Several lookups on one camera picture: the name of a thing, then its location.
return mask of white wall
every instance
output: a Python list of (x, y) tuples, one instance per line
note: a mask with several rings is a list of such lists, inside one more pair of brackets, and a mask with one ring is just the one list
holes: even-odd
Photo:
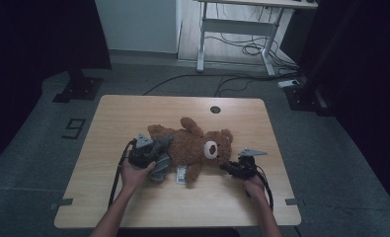
[(176, 53), (181, 0), (96, 0), (108, 49)]

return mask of brown teddy bear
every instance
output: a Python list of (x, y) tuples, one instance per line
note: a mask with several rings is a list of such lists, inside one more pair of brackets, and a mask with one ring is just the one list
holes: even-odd
[(231, 158), (233, 136), (228, 129), (210, 131), (207, 134), (191, 118), (181, 118), (184, 129), (166, 128), (162, 125), (149, 125), (151, 137), (173, 135), (168, 148), (171, 166), (187, 166), (185, 180), (192, 184), (200, 173), (201, 165), (219, 167)]

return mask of teddy bear arm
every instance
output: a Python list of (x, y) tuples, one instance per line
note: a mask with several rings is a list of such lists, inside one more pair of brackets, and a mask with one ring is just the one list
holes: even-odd
[(172, 135), (176, 131), (172, 128), (166, 128), (160, 124), (154, 124), (148, 126), (148, 132), (151, 137)]
[(193, 119), (185, 117), (180, 119), (180, 123), (182, 124), (182, 127), (191, 134), (197, 137), (203, 136), (203, 130), (197, 125), (197, 123), (195, 123)]
[(197, 180), (198, 175), (200, 174), (201, 170), (201, 164), (200, 163), (194, 163), (188, 166), (186, 169), (186, 174), (185, 174), (185, 180), (186, 183), (191, 184), (194, 181)]

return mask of white tag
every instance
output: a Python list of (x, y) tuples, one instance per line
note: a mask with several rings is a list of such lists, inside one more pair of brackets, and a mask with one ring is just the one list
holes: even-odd
[(186, 183), (186, 180), (185, 180), (186, 168), (187, 168), (187, 166), (178, 166), (177, 167), (176, 183), (179, 185), (183, 185)]

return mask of forearm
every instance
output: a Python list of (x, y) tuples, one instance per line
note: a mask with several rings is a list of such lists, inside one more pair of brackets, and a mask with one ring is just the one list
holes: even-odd
[(121, 220), (126, 210), (127, 204), (133, 195), (132, 190), (121, 190), (117, 195), (117, 198), (109, 207), (108, 211), (102, 217), (100, 222), (91, 234), (92, 237), (96, 236), (116, 236), (120, 227)]
[(254, 198), (256, 206), (259, 212), (260, 230), (262, 236), (266, 237), (278, 237), (281, 236), (280, 229), (274, 219), (272, 209), (263, 194), (260, 197)]

